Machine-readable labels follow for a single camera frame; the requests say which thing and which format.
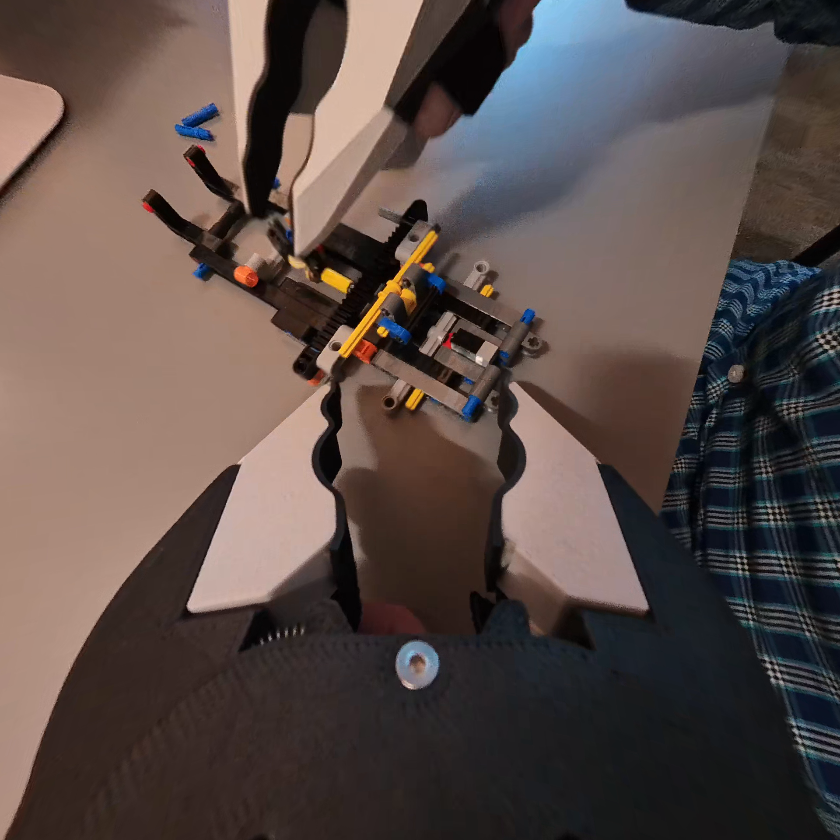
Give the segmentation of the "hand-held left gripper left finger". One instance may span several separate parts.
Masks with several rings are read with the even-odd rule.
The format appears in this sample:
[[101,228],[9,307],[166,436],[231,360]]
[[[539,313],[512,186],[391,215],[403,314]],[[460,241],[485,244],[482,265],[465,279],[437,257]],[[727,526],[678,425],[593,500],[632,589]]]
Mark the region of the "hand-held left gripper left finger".
[[342,422],[340,385],[321,386],[240,459],[186,602],[190,613],[267,607],[288,626],[331,597],[358,629],[358,571],[334,485]]

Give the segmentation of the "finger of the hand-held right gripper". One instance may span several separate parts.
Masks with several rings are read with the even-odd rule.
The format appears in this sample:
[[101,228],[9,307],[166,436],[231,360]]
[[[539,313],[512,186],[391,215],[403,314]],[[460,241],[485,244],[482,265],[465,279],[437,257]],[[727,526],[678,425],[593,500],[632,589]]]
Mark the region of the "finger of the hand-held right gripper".
[[342,61],[316,107],[291,186],[296,256],[339,224],[408,134],[396,106],[464,15],[467,1],[349,1]]
[[265,218],[301,91],[312,2],[230,1],[227,12],[243,201],[250,216]]

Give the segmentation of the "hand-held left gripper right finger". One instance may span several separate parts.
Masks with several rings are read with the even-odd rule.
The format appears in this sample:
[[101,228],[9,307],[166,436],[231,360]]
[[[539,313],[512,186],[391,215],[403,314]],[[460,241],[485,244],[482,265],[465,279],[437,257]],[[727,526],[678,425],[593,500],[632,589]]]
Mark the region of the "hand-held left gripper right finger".
[[486,588],[530,617],[648,614],[596,457],[519,384],[500,390]]

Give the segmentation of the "black lego technic assembly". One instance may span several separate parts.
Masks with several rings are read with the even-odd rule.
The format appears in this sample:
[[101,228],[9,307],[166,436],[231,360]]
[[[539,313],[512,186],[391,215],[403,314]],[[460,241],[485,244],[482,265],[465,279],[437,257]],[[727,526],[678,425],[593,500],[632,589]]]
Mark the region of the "black lego technic assembly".
[[292,369],[312,385],[337,379],[352,360],[392,379],[385,413],[438,404],[472,423],[495,412],[504,371],[537,358],[545,343],[534,310],[498,300],[495,273],[477,261],[452,280],[430,258],[440,227],[416,200],[404,213],[381,209],[393,225],[385,241],[340,224],[305,258],[294,256],[291,216],[269,193],[268,251],[245,259],[236,237],[252,221],[236,184],[222,177],[200,145],[184,152],[192,172],[226,205],[211,226],[180,215],[150,190],[143,208],[191,247],[200,280],[221,277],[269,305],[273,324],[298,342]]

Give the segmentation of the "person's right forearm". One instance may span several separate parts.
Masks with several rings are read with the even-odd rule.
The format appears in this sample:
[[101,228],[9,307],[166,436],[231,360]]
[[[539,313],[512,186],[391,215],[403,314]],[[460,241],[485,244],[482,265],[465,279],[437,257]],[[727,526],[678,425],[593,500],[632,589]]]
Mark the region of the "person's right forearm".
[[626,1],[626,6],[696,25],[752,29],[769,24],[786,44],[839,46],[838,1]]

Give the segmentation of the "person's right hand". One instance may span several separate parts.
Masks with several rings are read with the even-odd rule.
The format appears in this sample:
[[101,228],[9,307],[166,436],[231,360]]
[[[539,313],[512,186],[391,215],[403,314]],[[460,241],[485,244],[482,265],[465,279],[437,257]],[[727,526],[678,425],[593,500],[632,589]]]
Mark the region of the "person's right hand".
[[422,139],[473,116],[529,40],[537,1],[467,2],[393,110]]

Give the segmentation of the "blue plaid shirt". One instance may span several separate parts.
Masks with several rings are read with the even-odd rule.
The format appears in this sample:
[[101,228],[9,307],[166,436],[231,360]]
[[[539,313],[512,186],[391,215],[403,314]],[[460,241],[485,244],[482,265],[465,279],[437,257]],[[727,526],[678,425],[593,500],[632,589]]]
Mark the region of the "blue plaid shirt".
[[730,263],[660,516],[749,632],[838,838],[838,267]]

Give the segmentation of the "white book stand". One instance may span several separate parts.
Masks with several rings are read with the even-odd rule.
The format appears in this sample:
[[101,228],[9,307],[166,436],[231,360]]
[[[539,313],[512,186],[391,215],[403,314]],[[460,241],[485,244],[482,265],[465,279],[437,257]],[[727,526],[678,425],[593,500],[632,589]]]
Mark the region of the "white book stand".
[[66,117],[58,90],[33,80],[1,76],[1,195],[34,165]]

